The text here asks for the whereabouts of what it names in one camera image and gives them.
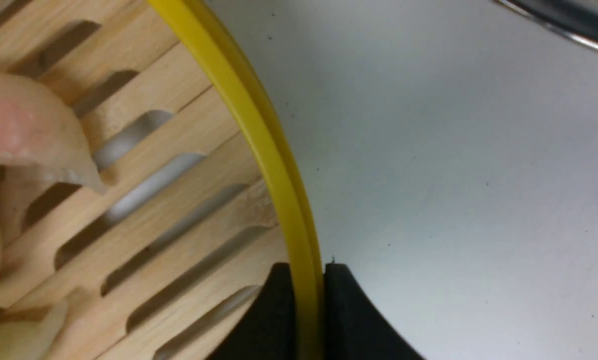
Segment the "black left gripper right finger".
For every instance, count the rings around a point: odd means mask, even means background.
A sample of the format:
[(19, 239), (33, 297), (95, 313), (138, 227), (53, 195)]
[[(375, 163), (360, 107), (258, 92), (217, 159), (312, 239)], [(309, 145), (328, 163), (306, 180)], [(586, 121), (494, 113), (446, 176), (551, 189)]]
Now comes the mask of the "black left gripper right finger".
[(373, 305), (346, 264), (325, 266), (325, 360), (422, 360)]

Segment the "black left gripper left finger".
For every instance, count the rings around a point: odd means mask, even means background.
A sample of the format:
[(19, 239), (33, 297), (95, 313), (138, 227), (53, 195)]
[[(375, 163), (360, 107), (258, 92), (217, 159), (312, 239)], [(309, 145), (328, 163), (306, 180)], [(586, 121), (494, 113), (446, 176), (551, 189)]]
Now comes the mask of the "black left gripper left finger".
[(258, 296), (208, 360), (294, 360), (296, 310), (289, 264), (276, 262)]

